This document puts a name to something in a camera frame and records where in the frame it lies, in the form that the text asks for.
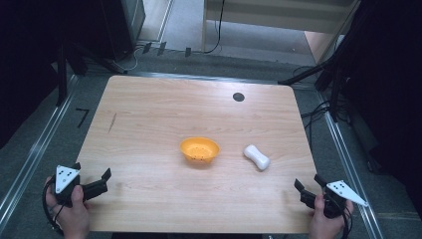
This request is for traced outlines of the dark cabinet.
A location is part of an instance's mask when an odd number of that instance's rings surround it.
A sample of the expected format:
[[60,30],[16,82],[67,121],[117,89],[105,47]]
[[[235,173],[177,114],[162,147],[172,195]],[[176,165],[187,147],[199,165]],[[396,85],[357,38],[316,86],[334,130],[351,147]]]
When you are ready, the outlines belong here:
[[121,60],[134,51],[145,11],[143,0],[101,0],[111,57]]

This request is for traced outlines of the person's left hand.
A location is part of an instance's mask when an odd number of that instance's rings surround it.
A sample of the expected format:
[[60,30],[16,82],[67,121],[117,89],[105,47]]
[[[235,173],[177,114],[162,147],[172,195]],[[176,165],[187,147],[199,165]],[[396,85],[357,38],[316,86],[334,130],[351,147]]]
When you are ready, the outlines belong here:
[[84,202],[84,192],[80,185],[74,187],[71,208],[61,206],[48,186],[45,200],[48,212],[57,219],[58,225],[64,232],[65,239],[87,239],[90,233],[90,214],[88,205]]

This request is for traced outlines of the white dumbbell-shaped soap bar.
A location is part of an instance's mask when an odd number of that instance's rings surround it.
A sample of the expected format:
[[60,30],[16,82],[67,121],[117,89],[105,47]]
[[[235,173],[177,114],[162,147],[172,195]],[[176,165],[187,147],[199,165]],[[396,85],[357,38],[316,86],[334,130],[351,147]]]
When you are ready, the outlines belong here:
[[244,155],[252,160],[260,170],[265,170],[271,163],[271,160],[262,154],[254,145],[248,145],[244,151]]

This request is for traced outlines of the orange perforated plastic bowl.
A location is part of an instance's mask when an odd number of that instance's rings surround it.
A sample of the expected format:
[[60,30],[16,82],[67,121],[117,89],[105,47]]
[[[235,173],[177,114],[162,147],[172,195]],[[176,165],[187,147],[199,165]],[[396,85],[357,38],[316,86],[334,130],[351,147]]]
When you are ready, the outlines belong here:
[[210,163],[220,152],[220,146],[208,137],[188,137],[179,146],[187,160]]

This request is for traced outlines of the black metal stand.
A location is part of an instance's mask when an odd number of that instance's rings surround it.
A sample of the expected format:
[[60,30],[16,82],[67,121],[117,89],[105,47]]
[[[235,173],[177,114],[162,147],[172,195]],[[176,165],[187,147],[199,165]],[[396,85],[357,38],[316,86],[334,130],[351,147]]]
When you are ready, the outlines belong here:
[[339,60],[336,56],[332,56],[328,60],[316,66],[310,67],[308,70],[305,70],[298,75],[293,75],[287,80],[278,81],[278,84],[282,86],[290,86],[309,76],[320,73],[315,82],[315,88],[317,91],[321,92],[326,90],[328,86],[331,86],[330,98],[328,100],[328,112],[331,118],[335,122],[338,122],[338,96],[340,93],[340,85],[344,81],[344,66],[345,63],[342,60]]
[[68,96],[68,78],[67,78],[67,65],[70,65],[73,71],[77,75],[84,75],[88,67],[83,60],[83,56],[86,56],[97,64],[103,66],[111,73],[122,75],[126,74],[127,70],[119,70],[105,59],[96,55],[92,51],[83,47],[80,44],[63,41],[57,52],[57,74],[58,74],[58,99],[56,106],[59,107],[63,104]]

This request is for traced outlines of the person's right hand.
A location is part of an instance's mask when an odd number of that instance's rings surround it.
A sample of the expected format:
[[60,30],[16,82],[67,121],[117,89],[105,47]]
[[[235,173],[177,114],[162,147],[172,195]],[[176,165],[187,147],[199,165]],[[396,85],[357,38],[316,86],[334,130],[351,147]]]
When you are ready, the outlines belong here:
[[342,216],[329,219],[324,215],[324,199],[321,194],[316,196],[315,211],[309,226],[309,239],[335,239],[346,228]]

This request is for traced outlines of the white furniture frame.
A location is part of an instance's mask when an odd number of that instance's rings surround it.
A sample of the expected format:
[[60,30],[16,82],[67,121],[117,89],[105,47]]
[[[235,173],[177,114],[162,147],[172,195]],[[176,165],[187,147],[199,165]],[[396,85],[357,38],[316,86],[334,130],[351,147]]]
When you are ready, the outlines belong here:
[[316,63],[327,58],[339,35],[348,31],[361,0],[203,0],[203,23],[230,23],[302,30]]

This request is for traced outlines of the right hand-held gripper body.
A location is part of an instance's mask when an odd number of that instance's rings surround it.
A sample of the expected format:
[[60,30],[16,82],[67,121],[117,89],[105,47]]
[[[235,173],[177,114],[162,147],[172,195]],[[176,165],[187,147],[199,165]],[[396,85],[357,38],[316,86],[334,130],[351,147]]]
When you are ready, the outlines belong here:
[[347,200],[364,207],[368,206],[368,202],[343,180],[328,183],[324,188],[324,215],[327,218],[340,216],[344,212]]

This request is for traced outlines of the aluminium floor rail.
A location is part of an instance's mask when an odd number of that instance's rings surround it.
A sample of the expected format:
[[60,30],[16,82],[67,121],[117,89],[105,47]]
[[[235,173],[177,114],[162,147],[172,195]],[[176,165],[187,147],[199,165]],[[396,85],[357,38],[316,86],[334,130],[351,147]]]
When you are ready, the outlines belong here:
[[75,87],[78,83],[79,77],[72,75],[68,82],[68,95],[58,107],[54,108],[41,134],[29,149],[23,166],[15,176],[13,183],[7,190],[5,196],[0,200],[0,236],[3,234],[9,219],[11,218],[28,183],[36,171],[38,164],[44,156],[46,148],[49,146],[53,135],[68,110],[69,105],[74,98]]
[[351,239],[386,239],[374,211],[373,200],[363,177],[368,173],[365,154],[356,143],[353,130],[335,122],[329,113],[318,113],[309,129],[309,141],[316,172],[328,181],[344,180],[367,203],[357,205],[353,215]]

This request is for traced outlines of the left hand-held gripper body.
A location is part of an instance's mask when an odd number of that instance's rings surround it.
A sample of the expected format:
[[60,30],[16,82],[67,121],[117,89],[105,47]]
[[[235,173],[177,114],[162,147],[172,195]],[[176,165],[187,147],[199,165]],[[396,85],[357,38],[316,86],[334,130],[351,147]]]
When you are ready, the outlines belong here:
[[72,207],[72,193],[74,187],[80,183],[80,171],[71,167],[58,165],[56,167],[56,181],[54,194],[57,202],[66,207]]

